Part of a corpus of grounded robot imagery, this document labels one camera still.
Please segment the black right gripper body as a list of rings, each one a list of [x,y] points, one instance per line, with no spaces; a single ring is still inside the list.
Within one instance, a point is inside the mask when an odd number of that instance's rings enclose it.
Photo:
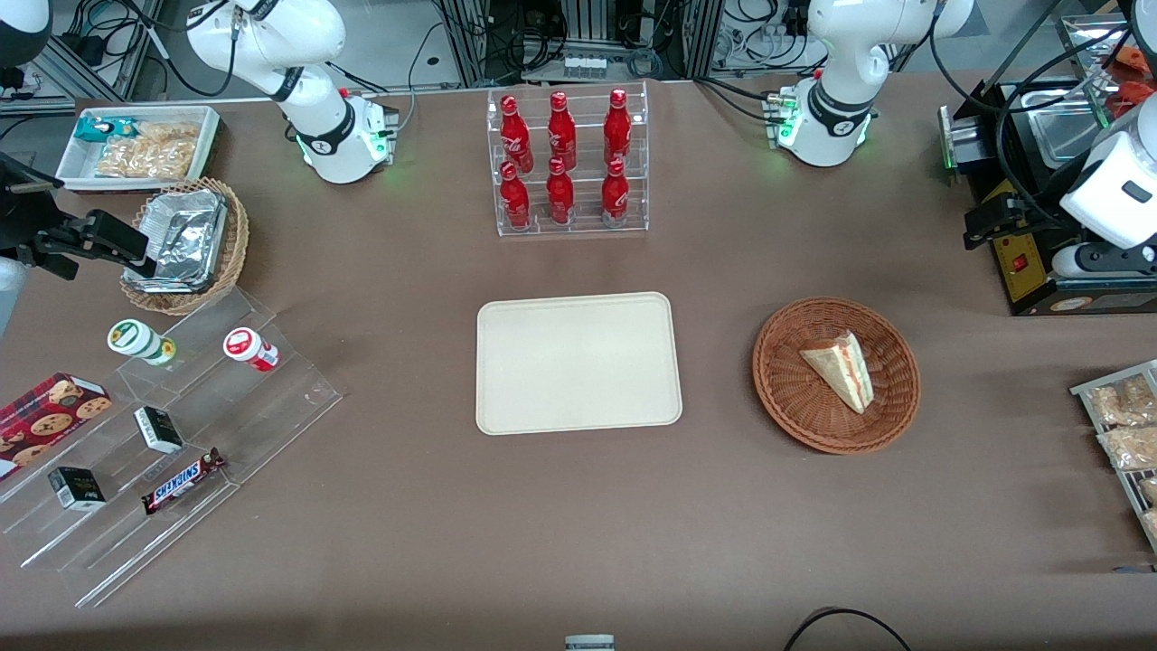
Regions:
[[[3,257],[24,265],[74,265],[71,256],[84,247],[82,234],[94,222],[93,213],[73,215],[61,209],[47,188],[3,186],[1,247]]]

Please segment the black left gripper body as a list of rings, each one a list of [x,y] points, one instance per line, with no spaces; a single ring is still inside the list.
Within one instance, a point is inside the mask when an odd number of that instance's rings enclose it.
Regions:
[[[1037,241],[1038,247],[1066,247],[1086,243],[1086,227],[1073,219],[1057,205],[1046,204],[1045,210],[1016,201],[1014,238]]]

